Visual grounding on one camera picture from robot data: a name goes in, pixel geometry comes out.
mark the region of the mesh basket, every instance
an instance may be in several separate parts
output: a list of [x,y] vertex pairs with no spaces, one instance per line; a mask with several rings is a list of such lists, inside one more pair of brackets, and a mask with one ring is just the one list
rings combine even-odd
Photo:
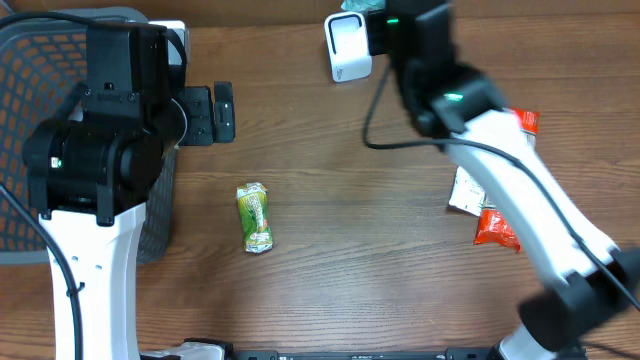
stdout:
[[[123,7],[65,11],[108,21],[147,22]],[[86,27],[64,21],[34,20],[0,30],[0,181],[24,204],[26,168],[22,147],[38,123],[56,111],[65,96],[87,74]],[[166,252],[171,220],[175,152],[165,159],[147,202],[147,219],[138,248],[138,263]],[[0,264],[48,262],[42,239],[2,200]]]

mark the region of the green snack bag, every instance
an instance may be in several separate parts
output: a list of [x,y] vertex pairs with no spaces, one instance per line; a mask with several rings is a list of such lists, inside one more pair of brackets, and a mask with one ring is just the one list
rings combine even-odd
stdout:
[[236,191],[242,221],[244,250],[260,254],[271,250],[273,236],[267,223],[267,189],[261,183],[248,183]]

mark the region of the orange snack wrapper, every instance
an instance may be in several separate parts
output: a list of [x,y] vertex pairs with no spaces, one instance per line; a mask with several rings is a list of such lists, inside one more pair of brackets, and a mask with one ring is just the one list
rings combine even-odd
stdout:
[[[520,109],[512,109],[520,119],[520,127],[527,137],[527,143],[532,148],[536,144],[536,136],[538,135],[538,126],[540,123],[540,113]],[[485,195],[482,212],[480,213],[480,221],[478,222],[478,230],[476,231],[476,239],[474,245],[495,242],[502,246],[512,248],[516,252],[520,252],[520,241],[507,220],[502,216],[496,206]]]

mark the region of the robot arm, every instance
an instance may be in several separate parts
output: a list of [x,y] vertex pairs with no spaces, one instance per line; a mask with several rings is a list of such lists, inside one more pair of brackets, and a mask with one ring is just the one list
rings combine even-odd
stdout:
[[[640,281],[640,252],[620,251],[575,207],[526,145],[499,90],[481,72],[457,61],[450,18],[446,0],[389,0],[387,24],[378,27],[386,29],[387,52],[412,125],[422,136],[441,139],[441,149],[484,188],[545,286],[542,294],[519,306],[523,325],[496,346],[491,358],[553,359],[629,305],[623,291],[632,293]],[[512,161],[459,140],[515,157],[549,198]],[[567,225],[584,245],[579,246]]]

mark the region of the wood grain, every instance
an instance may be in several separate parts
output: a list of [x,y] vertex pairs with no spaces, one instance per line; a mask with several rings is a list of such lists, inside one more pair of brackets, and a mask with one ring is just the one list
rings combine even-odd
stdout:
[[[19,11],[128,6],[150,19],[181,19],[189,26],[252,26],[321,23],[342,11],[343,0],[12,0]],[[634,0],[454,0],[463,17],[624,14],[640,11]]]
[[[457,37],[514,106],[542,112],[537,149],[583,212],[622,247],[640,245],[640,14],[468,18]],[[455,167],[435,149],[360,143],[385,66],[376,58],[368,79],[333,84],[317,25],[193,32],[188,82],[233,82],[237,139],[180,150],[173,242],[138,270],[142,349],[197,336],[426,350],[488,346],[514,329],[516,304],[540,285],[524,254],[471,245],[477,220],[445,208]],[[373,132],[415,137],[393,85]],[[270,191],[276,247],[260,256],[241,245],[234,193],[248,181]],[[52,358],[48,268],[3,267],[0,279],[0,359]],[[630,311],[589,339],[640,354],[638,333]]]

